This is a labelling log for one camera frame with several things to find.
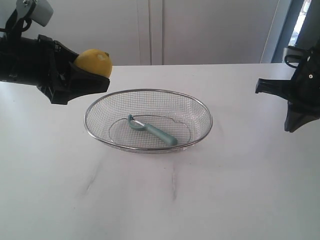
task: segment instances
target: white wall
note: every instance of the white wall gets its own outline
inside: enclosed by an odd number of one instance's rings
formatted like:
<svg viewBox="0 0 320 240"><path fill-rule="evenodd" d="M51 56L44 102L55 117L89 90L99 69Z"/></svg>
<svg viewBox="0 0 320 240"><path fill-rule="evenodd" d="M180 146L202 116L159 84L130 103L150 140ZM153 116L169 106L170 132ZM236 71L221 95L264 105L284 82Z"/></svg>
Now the white wall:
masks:
<svg viewBox="0 0 320 240"><path fill-rule="evenodd" d="M278 0L164 0L164 64L259 63L277 4Z"/></svg>
<svg viewBox="0 0 320 240"><path fill-rule="evenodd" d="M36 38L38 34L46 35L77 53L92 48L101 49L110 53L115 65L142 63L140 40L147 38L149 42L149 25L148 32L139 36L137 1L48 1L54 9L49 24L42 27L33 23L31 28L23 34L24 37ZM1 0L0 14L7 19L15 7L16 0ZM5 26L3 19L0 19L0 26ZM145 44L144 48L142 51L149 51L150 59L150 46Z"/></svg>

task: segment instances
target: wire mesh basket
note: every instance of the wire mesh basket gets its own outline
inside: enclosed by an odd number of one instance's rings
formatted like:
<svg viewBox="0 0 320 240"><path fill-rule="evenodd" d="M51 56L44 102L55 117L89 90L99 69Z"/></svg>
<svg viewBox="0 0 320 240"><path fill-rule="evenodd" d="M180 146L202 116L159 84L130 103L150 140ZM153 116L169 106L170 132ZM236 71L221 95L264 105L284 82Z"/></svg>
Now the wire mesh basket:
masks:
<svg viewBox="0 0 320 240"><path fill-rule="evenodd" d="M177 139L168 146L148 131L137 131L128 124L152 125ZM204 139L213 119L209 109L194 97L159 89L133 89L108 94L86 111L84 126L95 139L121 150L135 153L166 153L184 150Z"/></svg>

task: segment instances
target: lemon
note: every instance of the lemon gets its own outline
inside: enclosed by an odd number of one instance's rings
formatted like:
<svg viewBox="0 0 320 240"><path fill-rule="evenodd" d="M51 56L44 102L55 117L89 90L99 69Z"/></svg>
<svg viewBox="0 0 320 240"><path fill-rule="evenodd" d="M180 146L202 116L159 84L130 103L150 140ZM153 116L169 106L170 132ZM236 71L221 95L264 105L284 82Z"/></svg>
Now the lemon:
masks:
<svg viewBox="0 0 320 240"><path fill-rule="evenodd" d="M74 65L91 74L105 78L110 77L113 67L109 54L98 49L84 51L75 59Z"/></svg>

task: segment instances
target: scuff mark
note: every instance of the scuff mark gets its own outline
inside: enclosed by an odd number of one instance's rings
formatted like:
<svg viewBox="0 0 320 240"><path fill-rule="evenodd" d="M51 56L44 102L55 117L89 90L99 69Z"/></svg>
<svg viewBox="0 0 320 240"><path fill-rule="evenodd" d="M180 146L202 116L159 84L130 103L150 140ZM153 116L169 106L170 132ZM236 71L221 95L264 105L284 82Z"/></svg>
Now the scuff mark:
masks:
<svg viewBox="0 0 320 240"><path fill-rule="evenodd" d="M173 163L173 168L172 168L172 200L175 201L177 199L177 179L176 179L176 168L175 164Z"/></svg>
<svg viewBox="0 0 320 240"><path fill-rule="evenodd" d="M84 189L84 192L83 192L83 196L87 195L90 191L90 189L92 188L92 186L94 185L94 183L96 182L96 179L97 179L97 176L102 168L102 165L103 165L103 161L100 160L100 162L98 163L98 165L96 166L91 178L90 178L90 181L86 184L86 187Z"/></svg>

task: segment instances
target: white table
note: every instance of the white table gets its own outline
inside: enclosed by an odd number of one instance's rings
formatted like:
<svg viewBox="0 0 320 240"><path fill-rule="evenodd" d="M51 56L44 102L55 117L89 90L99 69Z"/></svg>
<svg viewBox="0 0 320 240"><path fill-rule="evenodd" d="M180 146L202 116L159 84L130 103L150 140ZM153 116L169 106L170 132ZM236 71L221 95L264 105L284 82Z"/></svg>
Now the white table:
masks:
<svg viewBox="0 0 320 240"><path fill-rule="evenodd" d="M205 140L156 155L87 134L84 113L103 94L51 105L36 87L1 82L0 239L319 239L320 121L287 133L287 102L255 94L258 78L292 73L283 64L115 67L108 93L177 91L213 115Z"/></svg>

